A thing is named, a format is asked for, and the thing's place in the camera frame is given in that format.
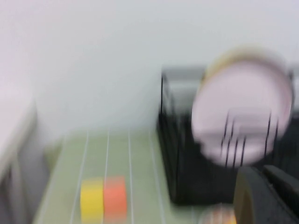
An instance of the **dish drainer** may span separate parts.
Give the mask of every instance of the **dish drainer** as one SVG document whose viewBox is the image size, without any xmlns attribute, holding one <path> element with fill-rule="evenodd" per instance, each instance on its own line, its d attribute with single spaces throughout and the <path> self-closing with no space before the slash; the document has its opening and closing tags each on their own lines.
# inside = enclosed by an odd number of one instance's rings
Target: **dish drainer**
<svg viewBox="0 0 299 224">
<path fill-rule="evenodd" d="M 170 68 L 163 69 L 161 75 L 157 133 L 170 199 L 177 205 L 233 202 L 238 167 L 221 166 L 208 160 L 201 153 L 201 144 L 196 143 L 192 136 L 191 108 L 196 89 L 190 91 L 190 87 L 186 87 L 186 92 L 192 92 L 190 99 L 179 102 L 171 88 L 171 82 L 182 84 L 190 81 L 199 85 L 203 73 L 203 67 Z M 294 80 L 292 70 L 289 76 Z M 299 112 L 292 113 L 289 126 L 282 137 L 278 137 L 277 129 L 277 125 L 274 125 L 271 130 L 274 141 L 270 153 L 266 153 L 270 125 L 263 131 L 264 156 L 251 166 L 261 169 L 266 164 L 274 165 L 299 179 Z M 245 145 L 246 136 L 238 142 Z"/>
</svg>

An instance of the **tape roll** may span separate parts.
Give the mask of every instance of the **tape roll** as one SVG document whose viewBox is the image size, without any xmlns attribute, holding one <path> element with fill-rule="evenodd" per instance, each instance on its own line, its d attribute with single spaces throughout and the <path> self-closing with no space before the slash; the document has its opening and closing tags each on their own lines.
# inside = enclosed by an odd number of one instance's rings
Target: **tape roll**
<svg viewBox="0 0 299 224">
<path fill-rule="evenodd" d="M 127 195 L 124 177 L 109 178 L 104 186 L 104 219 L 114 221 L 127 216 Z"/>
<path fill-rule="evenodd" d="M 100 222 L 104 216 L 103 181 L 87 180 L 81 184 L 81 221 Z"/>
</svg>

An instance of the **yellow plate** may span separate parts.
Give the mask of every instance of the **yellow plate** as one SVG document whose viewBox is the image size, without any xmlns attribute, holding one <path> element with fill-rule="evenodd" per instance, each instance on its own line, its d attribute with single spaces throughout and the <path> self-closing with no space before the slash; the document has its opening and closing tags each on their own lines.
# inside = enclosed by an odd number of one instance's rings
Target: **yellow plate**
<svg viewBox="0 0 299 224">
<path fill-rule="evenodd" d="M 202 87 L 211 77 L 218 74 L 222 69 L 228 67 L 229 65 L 244 61 L 244 60 L 263 60 L 272 62 L 272 64 L 281 65 L 281 68 L 284 69 L 282 58 L 273 52 L 263 49 L 260 47 L 239 47 L 229 52 L 223 54 L 215 62 L 209 66 L 201 80 L 200 87 Z"/>
</svg>

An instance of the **pink plate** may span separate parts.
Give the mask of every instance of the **pink plate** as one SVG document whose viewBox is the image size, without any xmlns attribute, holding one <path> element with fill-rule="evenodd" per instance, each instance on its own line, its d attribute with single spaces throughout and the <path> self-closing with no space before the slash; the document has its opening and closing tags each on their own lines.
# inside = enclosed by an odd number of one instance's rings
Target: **pink plate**
<svg viewBox="0 0 299 224">
<path fill-rule="evenodd" d="M 251 164 L 270 153 L 275 137 L 284 134 L 292 103 L 292 84 L 283 69 L 266 60 L 232 63 L 195 97 L 193 137 L 216 164 Z"/>
</svg>

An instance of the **white wall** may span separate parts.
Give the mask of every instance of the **white wall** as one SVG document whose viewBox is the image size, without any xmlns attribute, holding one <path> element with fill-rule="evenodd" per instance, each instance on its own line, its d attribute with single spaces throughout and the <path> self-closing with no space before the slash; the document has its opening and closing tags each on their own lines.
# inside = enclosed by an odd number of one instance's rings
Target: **white wall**
<svg viewBox="0 0 299 224">
<path fill-rule="evenodd" d="M 32 192 L 45 181 L 37 150 L 63 133 L 154 125 L 162 65 L 205 64 L 243 43 L 298 62 L 298 10 L 296 0 L 2 1 L 0 78 L 31 90 L 38 110 L 24 156 Z"/>
</svg>

